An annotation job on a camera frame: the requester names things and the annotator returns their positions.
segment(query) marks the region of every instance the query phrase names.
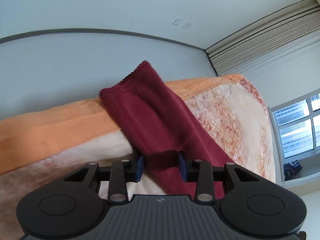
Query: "maroon cloth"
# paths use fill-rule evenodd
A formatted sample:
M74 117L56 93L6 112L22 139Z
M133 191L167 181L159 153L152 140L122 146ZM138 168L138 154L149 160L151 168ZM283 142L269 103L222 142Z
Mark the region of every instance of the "maroon cloth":
M232 160L208 135L186 104L144 61L119 84L100 91L111 118L127 139L144 155L153 179L170 195L194 197L196 184L182 181L177 151L190 160L201 159L214 166ZM215 197L224 195L215 182Z

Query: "white wall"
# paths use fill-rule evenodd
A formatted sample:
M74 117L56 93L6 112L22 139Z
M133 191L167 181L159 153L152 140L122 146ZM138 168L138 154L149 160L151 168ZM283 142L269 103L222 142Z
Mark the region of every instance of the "white wall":
M143 33L207 49L301 0L0 0L0 38L57 28ZM178 18L179 26L172 23ZM186 23L192 26L184 30Z
M148 60L164 81L215 76L207 54L117 34L51 34L0 45L0 120L95 98Z
M307 218L301 230L307 233L307 240L320 239L320 191L301 196L307 206Z
M278 106L320 88L320 41L242 73L269 107ZM273 135L276 180L281 181L278 150Z

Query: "orange fabric border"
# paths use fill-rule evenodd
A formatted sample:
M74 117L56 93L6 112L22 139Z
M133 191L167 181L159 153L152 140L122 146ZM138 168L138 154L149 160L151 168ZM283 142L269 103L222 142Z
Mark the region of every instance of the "orange fabric border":
M165 82L183 100L242 75ZM0 121L0 174L60 153L120 128L101 105L88 99Z

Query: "black object on window sill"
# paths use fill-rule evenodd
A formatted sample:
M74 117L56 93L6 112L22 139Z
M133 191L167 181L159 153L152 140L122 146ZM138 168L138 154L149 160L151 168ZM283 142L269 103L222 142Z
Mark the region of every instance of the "black object on window sill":
M293 163L287 163L284 165L284 181L293 179L301 170L302 166L295 160Z

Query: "fabric fold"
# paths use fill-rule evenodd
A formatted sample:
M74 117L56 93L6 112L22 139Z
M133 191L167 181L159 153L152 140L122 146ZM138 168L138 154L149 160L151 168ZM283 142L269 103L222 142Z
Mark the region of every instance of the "fabric fold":
M100 98L110 117L144 155L154 180L168 194L193 197L195 193L195 183L185 183L180 177L177 151L213 166L232 161L147 61L117 85L101 90ZM215 182L215 197L223 195L222 184Z

